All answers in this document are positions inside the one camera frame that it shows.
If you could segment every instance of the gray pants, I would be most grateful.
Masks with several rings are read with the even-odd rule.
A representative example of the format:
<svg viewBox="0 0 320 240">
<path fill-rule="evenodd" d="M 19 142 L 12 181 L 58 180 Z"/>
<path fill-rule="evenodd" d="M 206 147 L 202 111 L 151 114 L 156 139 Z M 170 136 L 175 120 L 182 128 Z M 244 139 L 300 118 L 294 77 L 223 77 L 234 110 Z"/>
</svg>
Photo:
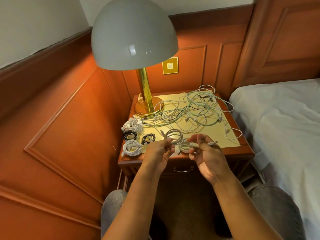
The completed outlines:
<svg viewBox="0 0 320 240">
<path fill-rule="evenodd" d="M 275 186 L 261 185 L 250 190 L 248 194 L 262 216 L 284 240 L 306 239 L 299 209 L 286 192 Z M 126 196 L 127 192 L 115 190 L 104 201 L 101 210 L 101 238 L 116 217 Z M 215 217 L 214 226 L 219 236 L 231 237 L 222 212 Z"/>
</svg>

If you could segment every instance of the mattress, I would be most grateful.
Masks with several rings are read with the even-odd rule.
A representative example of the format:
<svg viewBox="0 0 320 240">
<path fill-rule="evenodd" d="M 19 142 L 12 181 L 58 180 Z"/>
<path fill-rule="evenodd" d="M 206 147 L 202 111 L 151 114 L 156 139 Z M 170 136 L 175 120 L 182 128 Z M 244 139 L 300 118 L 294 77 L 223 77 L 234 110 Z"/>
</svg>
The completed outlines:
<svg viewBox="0 0 320 240">
<path fill-rule="evenodd" d="M 266 182 L 291 195 L 307 239 L 320 239 L 320 79 L 240 87 L 230 102 Z"/>
</svg>

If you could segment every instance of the brass drawer handle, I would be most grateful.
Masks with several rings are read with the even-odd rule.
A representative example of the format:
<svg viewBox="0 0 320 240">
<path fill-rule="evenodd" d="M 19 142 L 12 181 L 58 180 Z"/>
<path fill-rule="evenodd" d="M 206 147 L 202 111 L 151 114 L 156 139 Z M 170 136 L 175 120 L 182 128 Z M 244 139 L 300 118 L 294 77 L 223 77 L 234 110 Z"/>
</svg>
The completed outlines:
<svg viewBox="0 0 320 240">
<path fill-rule="evenodd" d="M 191 166 L 189 170 L 181 170 L 181 171 L 178 171 L 176 168 L 173 168 L 173 171 L 178 172 L 178 173 L 187 173 L 187 172 L 192 171 L 193 168 L 194 168 L 194 166 Z"/>
</svg>

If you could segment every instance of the lamp shade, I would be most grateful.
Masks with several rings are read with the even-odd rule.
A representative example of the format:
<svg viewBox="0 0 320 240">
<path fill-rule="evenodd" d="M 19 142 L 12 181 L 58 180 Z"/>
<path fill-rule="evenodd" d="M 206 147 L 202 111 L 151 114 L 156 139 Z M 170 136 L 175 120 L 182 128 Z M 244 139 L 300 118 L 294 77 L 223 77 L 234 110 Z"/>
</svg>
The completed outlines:
<svg viewBox="0 0 320 240">
<path fill-rule="evenodd" d="M 166 13 L 150 0 L 113 0 L 96 17 L 91 46 L 97 65 L 108 70 L 140 69 L 178 52 Z"/>
</svg>

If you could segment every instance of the lamp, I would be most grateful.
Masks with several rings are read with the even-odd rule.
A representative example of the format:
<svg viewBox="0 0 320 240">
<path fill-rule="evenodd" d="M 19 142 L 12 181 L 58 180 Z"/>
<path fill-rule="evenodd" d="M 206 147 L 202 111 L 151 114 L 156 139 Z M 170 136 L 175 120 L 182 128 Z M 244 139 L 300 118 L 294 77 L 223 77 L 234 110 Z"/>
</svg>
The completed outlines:
<svg viewBox="0 0 320 240">
<path fill-rule="evenodd" d="M 178 51 L 176 32 L 161 7 L 150 0 L 109 2 L 94 21 L 91 46 L 99 67 L 136 70 L 143 98 L 134 107 L 138 115 L 148 117 L 160 109 L 162 100 L 151 96 L 146 67 Z"/>
</svg>

